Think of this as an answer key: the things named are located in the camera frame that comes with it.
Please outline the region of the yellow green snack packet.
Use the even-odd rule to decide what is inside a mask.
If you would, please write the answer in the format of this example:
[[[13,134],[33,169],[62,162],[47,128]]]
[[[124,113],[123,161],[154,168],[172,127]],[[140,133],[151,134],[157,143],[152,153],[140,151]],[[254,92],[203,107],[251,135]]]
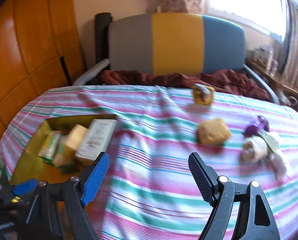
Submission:
[[[63,135],[61,131],[50,131],[39,150],[38,157],[47,164],[54,166],[53,160]]]

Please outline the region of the yellow sponge block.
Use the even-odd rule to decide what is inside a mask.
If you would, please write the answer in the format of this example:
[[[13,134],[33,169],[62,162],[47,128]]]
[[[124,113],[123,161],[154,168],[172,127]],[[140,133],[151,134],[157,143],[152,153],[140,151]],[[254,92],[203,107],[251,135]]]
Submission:
[[[69,132],[66,139],[64,140],[64,157],[70,159],[73,159],[75,157],[75,153],[82,143],[87,132],[88,129],[84,126],[77,124],[73,127],[73,129]]]

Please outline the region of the white carton box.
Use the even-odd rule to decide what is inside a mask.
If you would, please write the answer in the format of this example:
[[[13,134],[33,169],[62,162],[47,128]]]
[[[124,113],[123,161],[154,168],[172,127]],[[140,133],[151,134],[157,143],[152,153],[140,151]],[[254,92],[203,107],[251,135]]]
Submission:
[[[76,159],[85,166],[92,165],[107,150],[117,123],[115,119],[94,119],[77,149]]]

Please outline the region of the large yellow sponge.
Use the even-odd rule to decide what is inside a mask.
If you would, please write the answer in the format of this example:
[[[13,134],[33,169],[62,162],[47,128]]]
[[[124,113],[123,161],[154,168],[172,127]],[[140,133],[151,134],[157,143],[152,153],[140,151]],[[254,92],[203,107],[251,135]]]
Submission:
[[[198,124],[197,141],[202,145],[222,145],[229,137],[231,132],[221,118],[205,120]]]

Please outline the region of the purple snack packet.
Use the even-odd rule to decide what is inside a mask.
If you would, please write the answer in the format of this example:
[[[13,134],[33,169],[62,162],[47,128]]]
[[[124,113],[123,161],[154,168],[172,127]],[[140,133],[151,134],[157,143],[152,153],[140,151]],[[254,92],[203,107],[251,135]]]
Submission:
[[[270,131],[269,122],[264,116],[258,115],[245,127],[243,135],[245,137],[251,137],[253,135],[257,135],[262,130],[266,132]]]

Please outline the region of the gold cardboard box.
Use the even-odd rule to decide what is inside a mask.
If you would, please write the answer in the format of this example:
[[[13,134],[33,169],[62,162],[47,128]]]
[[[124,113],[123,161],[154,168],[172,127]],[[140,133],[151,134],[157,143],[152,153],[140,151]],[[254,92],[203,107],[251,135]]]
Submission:
[[[50,131],[69,132],[77,124],[88,128],[93,119],[117,119],[117,116],[114,114],[77,115],[46,119],[23,151],[10,183],[18,185],[29,179],[36,179],[46,180],[52,184],[63,182],[70,175],[78,175],[83,168],[81,164],[73,172],[63,172],[39,158],[38,153]]]

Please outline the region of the cream rolled towel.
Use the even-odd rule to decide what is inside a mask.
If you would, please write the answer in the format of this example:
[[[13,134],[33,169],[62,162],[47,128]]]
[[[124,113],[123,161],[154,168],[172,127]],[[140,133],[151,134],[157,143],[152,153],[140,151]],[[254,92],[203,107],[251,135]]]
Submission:
[[[264,139],[259,136],[245,138],[242,147],[242,159],[257,163],[268,156],[268,146]]]

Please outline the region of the striped bed sheet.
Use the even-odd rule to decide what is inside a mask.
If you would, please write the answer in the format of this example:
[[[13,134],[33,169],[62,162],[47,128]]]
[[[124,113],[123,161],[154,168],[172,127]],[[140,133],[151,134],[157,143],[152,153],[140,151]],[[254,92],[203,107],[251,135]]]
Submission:
[[[211,106],[197,106],[189,89],[145,86],[74,86],[51,89],[25,105],[8,125],[0,157],[9,173],[47,118],[114,114],[107,150],[110,169],[88,207],[101,239],[197,239],[211,207],[188,168],[197,152],[218,174],[236,183],[257,180],[268,199],[281,239],[298,230],[298,113],[290,107],[216,93]],[[264,116],[281,138],[288,176],[277,181],[270,163],[240,161],[243,130]],[[231,132],[222,145],[197,141],[198,124],[221,118]]]

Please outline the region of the maroon blanket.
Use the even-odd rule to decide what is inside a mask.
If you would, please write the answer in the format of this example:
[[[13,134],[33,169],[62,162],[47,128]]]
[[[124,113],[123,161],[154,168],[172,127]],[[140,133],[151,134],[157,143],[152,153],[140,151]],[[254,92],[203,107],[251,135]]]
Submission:
[[[248,98],[269,101],[269,93],[249,79],[245,74],[230,69],[221,69],[211,74],[199,73],[187,76],[181,73],[153,76],[138,71],[106,70],[101,76],[105,85],[163,86],[191,88],[194,84],[210,86],[216,92],[241,95]]]

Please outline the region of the wooden desk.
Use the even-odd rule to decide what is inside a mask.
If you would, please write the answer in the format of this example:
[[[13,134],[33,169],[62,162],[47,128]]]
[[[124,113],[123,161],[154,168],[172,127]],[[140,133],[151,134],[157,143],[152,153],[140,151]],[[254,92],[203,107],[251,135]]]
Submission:
[[[274,87],[280,88],[285,92],[298,96],[298,88],[291,85],[289,80],[284,75],[278,72],[270,72],[270,70],[267,70],[265,66],[253,60],[246,59],[246,65],[252,70],[257,70],[269,81],[270,84],[274,85]]]

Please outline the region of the wooden wardrobe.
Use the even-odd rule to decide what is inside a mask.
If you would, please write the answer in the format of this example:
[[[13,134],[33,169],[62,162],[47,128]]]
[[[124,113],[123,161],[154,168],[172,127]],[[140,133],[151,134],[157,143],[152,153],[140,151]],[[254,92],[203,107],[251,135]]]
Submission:
[[[86,67],[73,0],[5,0],[0,7],[0,140],[13,117]]]

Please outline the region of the white appliance box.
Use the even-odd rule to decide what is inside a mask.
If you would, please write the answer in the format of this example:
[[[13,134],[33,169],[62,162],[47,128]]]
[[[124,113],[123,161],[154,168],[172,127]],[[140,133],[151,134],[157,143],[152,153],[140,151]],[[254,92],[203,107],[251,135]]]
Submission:
[[[253,52],[253,60],[265,66],[265,68],[270,68],[274,56],[274,49],[271,46],[262,44],[259,48],[255,49]]]

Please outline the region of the grey yellow blue headboard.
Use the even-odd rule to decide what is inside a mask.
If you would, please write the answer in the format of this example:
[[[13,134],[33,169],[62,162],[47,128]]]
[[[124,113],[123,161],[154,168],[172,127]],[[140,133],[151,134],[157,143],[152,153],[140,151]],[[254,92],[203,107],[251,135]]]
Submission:
[[[158,76],[244,68],[243,28],[207,15],[166,12],[122,18],[109,25],[108,45],[114,71]]]

